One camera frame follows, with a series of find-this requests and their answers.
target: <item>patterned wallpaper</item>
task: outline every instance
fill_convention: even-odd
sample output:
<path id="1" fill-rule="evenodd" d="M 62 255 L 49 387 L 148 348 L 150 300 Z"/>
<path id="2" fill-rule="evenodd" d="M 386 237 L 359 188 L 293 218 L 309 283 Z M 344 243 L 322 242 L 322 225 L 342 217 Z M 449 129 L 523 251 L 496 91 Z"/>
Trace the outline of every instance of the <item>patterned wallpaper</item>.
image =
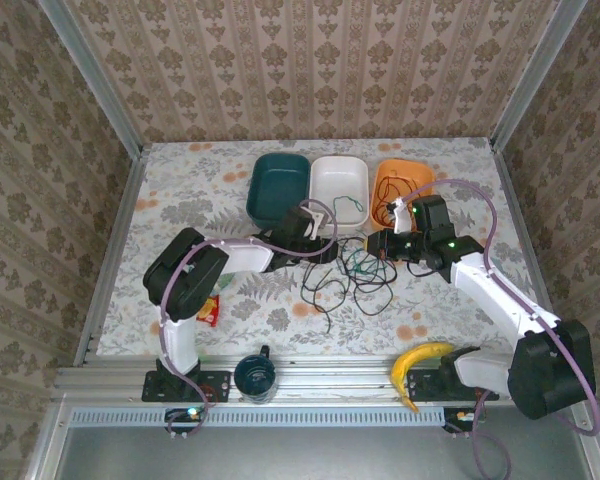
<path id="1" fill-rule="evenodd" d="M 558 0 L 69 0 L 145 142 L 488 136 Z"/>
<path id="2" fill-rule="evenodd" d="M 600 399 L 600 0 L 590 0 L 505 149 L 558 314 L 592 334 Z"/>
<path id="3" fill-rule="evenodd" d="M 73 360 L 128 168 L 36 3 L 0 0 L 0 479 Z"/>

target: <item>banana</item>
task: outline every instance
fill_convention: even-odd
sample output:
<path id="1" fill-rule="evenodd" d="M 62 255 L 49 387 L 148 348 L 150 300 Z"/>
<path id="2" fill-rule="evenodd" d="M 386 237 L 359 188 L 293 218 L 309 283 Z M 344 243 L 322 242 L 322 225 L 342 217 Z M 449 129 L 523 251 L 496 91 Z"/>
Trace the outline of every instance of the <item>banana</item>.
<path id="1" fill-rule="evenodd" d="M 407 390 L 404 386 L 404 379 L 407 376 L 409 369 L 418 362 L 432 357 L 441 357 L 453 351 L 453 345 L 443 342 L 431 342 L 412 348 L 406 353 L 403 353 L 393 364 L 391 369 L 391 383 L 407 407 L 418 413 L 418 407 L 411 401 Z"/>

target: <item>floral tablecloth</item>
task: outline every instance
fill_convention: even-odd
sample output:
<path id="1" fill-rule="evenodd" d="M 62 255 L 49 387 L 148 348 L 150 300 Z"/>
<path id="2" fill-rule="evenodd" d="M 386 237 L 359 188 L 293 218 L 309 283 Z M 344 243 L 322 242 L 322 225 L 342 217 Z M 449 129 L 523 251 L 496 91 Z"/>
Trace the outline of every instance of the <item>floral tablecloth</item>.
<path id="1" fill-rule="evenodd" d="M 405 158 L 431 166 L 437 178 L 478 184 L 498 210 L 492 256 L 509 278 L 532 295 L 531 281 L 493 155 L 484 138 L 298 140 L 154 144 L 135 205 L 122 262 L 117 272 L 98 355 L 157 355 L 158 314 L 142 286 L 151 262 L 184 227 L 211 237 L 244 237 L 258 230 L 246 199 L 255 161 L 269 152 L 290 152 L 310 161 L 328 154 L 353 155 L 367 162 L 372 191 L 375 170 L 386 158 Z M 491 218 L 483 200 L 455 187 L 437 190 L 447 201 L 458 235 L 484 242 Z M 331 266 L 320 266 L 314 273 Z M 301 263 L 272 273 L 238 273 L 220 292 L 217 326 L 198 322 L 197 346 L 203 354 L 244 355 L 263 343 L 275 354 L 399 354 L 425 341 L 456 346 L 483 345 L 508 350 L 491 320 L 462 292 L 438 276 L 414 278 L 398 265 L 394 298 L 378 316 L 364 315 L 350 296 L 326 318 L 302 301 Z M 321 292 L 325 304 L 338 286 Z M 372 311 L 388 292 L 361 296 Z"/>

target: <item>dark blue mug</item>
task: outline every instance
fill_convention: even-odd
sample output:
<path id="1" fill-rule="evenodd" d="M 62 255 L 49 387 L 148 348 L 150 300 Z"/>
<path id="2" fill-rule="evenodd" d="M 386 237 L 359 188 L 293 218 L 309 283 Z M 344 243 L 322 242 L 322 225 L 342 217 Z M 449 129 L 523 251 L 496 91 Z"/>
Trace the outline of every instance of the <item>dark blue mug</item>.
<path id="1" fill-rule="evenodd" d="M 263 345 L 259 355 L 249 355 L 240 360 L 233 372 L 233 379 L 246 400 L 256 404 L 270 402 L 278 385 L 276 367 L 269 360 L 269 347 Z"/>

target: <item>gray floor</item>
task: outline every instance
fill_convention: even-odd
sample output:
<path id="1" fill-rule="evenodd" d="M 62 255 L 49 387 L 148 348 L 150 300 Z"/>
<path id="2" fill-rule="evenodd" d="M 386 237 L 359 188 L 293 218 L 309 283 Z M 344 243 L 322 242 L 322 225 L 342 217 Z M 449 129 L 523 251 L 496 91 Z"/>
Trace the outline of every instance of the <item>gray floor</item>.
<path id="1" fill-rule="evenodd" d="M 584 480 L 575 436 L 554 419 L 531 422 L 492 409 L 485 431 L 503 440 L 513 479 Z M 72 429 L 62 480 L 124 479 L 476 479 L 471 443 L 430 428 L 206 428 L 172 441 L 159 428 Z M 481 447 L 493 478 L 504 462 Z"/>

